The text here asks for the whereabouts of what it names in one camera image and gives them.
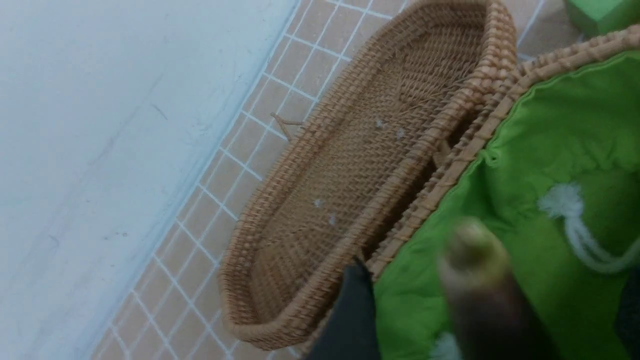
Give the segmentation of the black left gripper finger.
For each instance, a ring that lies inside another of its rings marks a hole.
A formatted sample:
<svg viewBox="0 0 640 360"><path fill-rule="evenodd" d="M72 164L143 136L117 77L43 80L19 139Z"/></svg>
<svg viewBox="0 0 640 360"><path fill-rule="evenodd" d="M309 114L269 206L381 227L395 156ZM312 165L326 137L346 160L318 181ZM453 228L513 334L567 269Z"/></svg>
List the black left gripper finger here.
<svg viewBox="0 0 640 360"><path fill-rule="evenodd" d="M307 360L380 360L377 306L370 271L361 260L345 267L326 325Z"/></svg>

